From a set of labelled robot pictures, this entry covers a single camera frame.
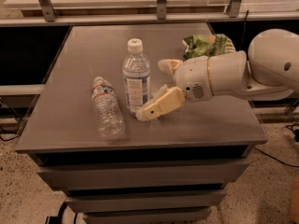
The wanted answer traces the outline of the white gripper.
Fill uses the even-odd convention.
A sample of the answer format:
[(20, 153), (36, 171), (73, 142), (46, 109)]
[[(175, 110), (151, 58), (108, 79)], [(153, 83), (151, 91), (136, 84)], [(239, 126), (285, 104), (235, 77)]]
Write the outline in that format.
[(149, 121), (179, 109), (186, 100), (193, 103), (210, 100), (213, 94), (207, 65), (207, 56), (192, 58), (185, 62), (177, 59), (160, 60), (159, 69), (171, 77), (174, 76), (177, 87), (168, 88), (163, 85), (152, 99), (136, 111), (136, 118), (140, 121)]

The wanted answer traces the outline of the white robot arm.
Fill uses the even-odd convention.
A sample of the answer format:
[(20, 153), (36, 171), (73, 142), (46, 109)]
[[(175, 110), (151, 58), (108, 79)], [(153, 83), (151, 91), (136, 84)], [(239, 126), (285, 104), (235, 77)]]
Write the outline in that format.
[(186, 101), (208, 101), (229, 95), (244, 100), (271, 101), (299, 92), (299, 35), (282, 29), (257, 34), (247, 51), (186, 61), (160, 60), (158, 67), (173, 78), (136, 111), (149, 121), (170, 113)]

